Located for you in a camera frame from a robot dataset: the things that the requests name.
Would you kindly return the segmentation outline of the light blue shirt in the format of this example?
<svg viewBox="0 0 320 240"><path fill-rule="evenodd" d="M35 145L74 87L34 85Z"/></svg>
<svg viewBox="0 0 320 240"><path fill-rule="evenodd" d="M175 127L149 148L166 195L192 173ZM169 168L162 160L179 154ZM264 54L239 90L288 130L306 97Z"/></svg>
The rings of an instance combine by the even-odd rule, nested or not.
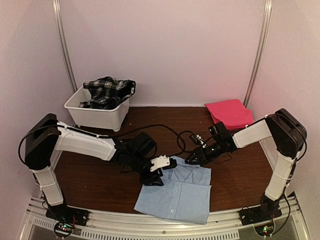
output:
<svg viewBox="0 0 320 240"><path fill-rule="evenodd" d="M212 170L186 164L173 157L177 166L163 171L163 186L142 186L134 210L160 219L206 224L210 214Z"/></svg>

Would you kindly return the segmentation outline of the pink trousers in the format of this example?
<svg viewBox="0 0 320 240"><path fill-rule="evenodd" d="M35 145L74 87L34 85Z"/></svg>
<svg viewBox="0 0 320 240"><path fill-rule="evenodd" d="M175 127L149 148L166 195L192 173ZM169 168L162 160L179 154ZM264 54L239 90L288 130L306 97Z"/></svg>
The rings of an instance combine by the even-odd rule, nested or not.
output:
<svg viewBox="0 0 320 240"><path fill-rule="evenodd" d="M239 99L204 104L215 124L222 122L227 130L242 129L254 123L253 113Z"/></svg>

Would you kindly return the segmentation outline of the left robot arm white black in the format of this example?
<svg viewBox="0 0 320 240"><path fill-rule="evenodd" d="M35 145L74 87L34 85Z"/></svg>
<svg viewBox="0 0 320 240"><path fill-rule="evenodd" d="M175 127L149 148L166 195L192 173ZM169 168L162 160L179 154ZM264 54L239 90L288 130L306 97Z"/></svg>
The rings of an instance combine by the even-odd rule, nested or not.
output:
<svg viewBox="0 0 320 240"><path fill-rule="evenodd" d="M160 169L170 165L169 157L162 155L150 159L149 152L157 145L142 132L128 140L98 135L57 120L49 113L42 118L20 141L25 154L19 155L36 177L52 213L61 222L72 218L72 211L64 205L65 198L51 167L54 151L72 152L92 156L103 161L129 166L139 173L140 182L146 186L162 186Z"/></svg>

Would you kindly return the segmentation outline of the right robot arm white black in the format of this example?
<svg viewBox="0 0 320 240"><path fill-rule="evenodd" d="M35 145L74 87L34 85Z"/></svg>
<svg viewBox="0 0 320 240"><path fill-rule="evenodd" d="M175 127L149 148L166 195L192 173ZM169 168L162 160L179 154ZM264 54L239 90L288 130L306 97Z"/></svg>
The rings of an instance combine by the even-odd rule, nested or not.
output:
<svg viewBox="0 0 320 240"><path fill-rule="evenodd" d="M270 182L260 199L256 210L259 220L268 220L278 208L281 198L293 178L297 163L307 151L307 131L305 127L286 109L281 108L273 114L231 134L223 122L209 127L214 143L203 143L186 158L189 165L207 164L224 153L233 153L253 143L272 139L277 151L277 161Z"/></svg>

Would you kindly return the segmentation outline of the white plastic laundry bin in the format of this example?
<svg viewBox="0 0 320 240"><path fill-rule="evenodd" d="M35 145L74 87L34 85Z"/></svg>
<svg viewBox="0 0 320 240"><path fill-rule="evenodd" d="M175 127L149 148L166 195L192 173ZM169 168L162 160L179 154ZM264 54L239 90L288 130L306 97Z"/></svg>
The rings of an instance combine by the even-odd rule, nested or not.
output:
<svg viewBox="0 0 320 240"><path fill-rule="evenodd" d="M100 128L118 132L129 112L130 102L127 99L111 110L83 108L80 103L91 99L89 90L80 87L64 104L74 123L78 126Z"/></svg>

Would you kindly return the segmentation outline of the black white plaid garment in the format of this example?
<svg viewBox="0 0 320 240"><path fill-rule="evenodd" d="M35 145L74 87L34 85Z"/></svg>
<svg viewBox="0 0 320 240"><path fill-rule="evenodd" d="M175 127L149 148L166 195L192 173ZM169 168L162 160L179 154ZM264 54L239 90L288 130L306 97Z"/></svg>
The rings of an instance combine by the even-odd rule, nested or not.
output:
<svg viewBox="0 0 320 240"><path fill-rule="evenodd" d="M115 79L111 76L83 83L90 93L90 99L80 103L80 108L113 110L136 92L134 80Z"/></svg>

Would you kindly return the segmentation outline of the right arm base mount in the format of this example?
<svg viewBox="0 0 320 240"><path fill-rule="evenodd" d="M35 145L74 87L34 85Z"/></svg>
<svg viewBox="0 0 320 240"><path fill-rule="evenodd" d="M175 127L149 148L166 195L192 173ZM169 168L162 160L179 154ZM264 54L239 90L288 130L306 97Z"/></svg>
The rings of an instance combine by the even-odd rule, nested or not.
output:
<svg viewBox="0 0 320 240"><path fill-rule="evenodd" d="M279 199L273 201L263 195L259 206L245 206L239 211L241 224L253 224L255 232L260 237L270 237L276 229L275 218L282 216L279 202Z"/></svg>

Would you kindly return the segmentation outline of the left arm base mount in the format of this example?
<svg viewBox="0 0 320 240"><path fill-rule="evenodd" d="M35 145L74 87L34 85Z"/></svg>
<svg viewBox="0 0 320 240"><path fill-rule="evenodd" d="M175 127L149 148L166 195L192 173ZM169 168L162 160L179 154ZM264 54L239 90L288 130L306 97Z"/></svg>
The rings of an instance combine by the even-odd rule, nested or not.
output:
<svg viewBox="0 0 320 240"><path fill-rule="evenodd" d="M65 202L51 206L46 200L42 202L42 206L46 209L45 216L57 221L53 232L58 238L65 239L75 232L76 226L87 225L88 210L67 206Z"/></svg>

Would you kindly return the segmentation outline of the front aluminium rail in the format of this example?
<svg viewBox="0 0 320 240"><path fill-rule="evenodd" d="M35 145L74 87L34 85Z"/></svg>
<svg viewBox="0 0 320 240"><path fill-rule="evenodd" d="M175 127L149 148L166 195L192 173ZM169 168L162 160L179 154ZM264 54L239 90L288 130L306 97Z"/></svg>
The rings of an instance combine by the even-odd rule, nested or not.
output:
<svg viewBox="0 0 320 240"><path fill-rule="evenodd" d="M309 240L310 234L296 197L280 202L273 240ZM46 217L43 200L32 197L18 234L19 240L57 240L56 221ZM265 223L243 225L238 208L210 213L207 224L181 223L143 214L89 210L85 226L77 225L70 240L261 240Z"/></svg>

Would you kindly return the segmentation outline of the right aluminium frame post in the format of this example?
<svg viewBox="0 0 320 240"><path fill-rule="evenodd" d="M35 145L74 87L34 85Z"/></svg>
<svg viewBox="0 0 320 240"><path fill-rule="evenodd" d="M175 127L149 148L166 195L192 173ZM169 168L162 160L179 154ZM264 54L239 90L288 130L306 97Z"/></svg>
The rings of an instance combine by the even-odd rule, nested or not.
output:
<svg viewBox="0 0 320 240"><path fill-rule="evenodd" d="M243 100L243 104L245 107L248 107L254 86L259 74L259 69L262 63L263 59L263 54L264 54L264 49L267 43L267 38L270 30L270 24L271 24L271 18L272 18L272 10L273 10L273 5L272 5L272 0L265 0L264 1L264 8L263 8L263 16L262 16L262 22L261 22L261 29L260 29L260 34L259 34L259 39L258 39L258 45L257 45L257 50L253 62L253 67L250 75L250 79L248 82L248 86L246 89L245 97Z"/></svg>

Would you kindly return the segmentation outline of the aluminium frame post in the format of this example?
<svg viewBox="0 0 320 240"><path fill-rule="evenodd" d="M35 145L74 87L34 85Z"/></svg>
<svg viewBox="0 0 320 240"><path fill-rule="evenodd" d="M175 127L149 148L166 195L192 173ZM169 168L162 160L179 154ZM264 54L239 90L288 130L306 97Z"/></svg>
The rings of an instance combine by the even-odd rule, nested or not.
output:
<svg viewBox="0 0 320 240"><path fill-rule="evenodd" d="M258 39L258 45L257 45L257 50L253 62L253 67L250 75L250 79L248 82L248 86L246 89L245 97L243 100L243 104L245 107L248 107L254 86L259 74L259 69L262 63L263 59L263 54L264 54L264 49L267 43L267 38L270 30L270 24L271 24L271 18L272 18L272 10L273 10L273 5L272 5L272 0L265 0L264 1L264 8L263 8L263 16L262 16L262 22L261 22L261 29L260 29L260 34L259 34L259 39Z"/></svg>
<svg viewBox="0 0 320 240"><path fill-rule="evenodd" d="M69 55L69 50L68 50L68 45L67 45L67 40L66 40L66 35L65 35L65 30L64 30L64 24L63 24L63 16L62 16L62 11L61 11L61 1L60 0L53 0L52 1L53 5L53 13L55 17L55 23L56 23L56 28L57 28L57 33L58 33L58 38L59 38L59 43L60 43L60 48L62 52L62 58L64 62L64 66L66 69L68 81L71 87L71 91L75 93L78 90L77 83L75 80L75 75L74 71L72 68L72 63L71 63L71 58Z"/></svg>

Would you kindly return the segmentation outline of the left aluminium frame post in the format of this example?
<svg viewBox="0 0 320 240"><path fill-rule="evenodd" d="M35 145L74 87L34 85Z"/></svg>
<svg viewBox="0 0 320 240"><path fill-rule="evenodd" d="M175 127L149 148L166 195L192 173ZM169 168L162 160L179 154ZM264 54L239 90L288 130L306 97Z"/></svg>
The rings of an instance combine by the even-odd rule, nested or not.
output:
<svg viewBox="0 0 320 240"><path fill-rule="evenodd" d="M63 24L63 16L62 16L62 11L61 11L61 1L60 0L53 0L52 1L53 5L53 13L55 17L55 23L56 23L56 28L57 28L57 33L58 33L58 38L59 38L59 43L60 43L60 48L62 52L62 58L64 62L64 66L66 69L68 81L71 87L71 91L75 93L78 90L77 83L75 80L75 75L74 71L72 68L72 63L71 63L71 58L69 55L69 50L68 50L68 45L67 45L67 40L66 40L66 35L65 35L65 30L64 30L64 24Z"/></svg>

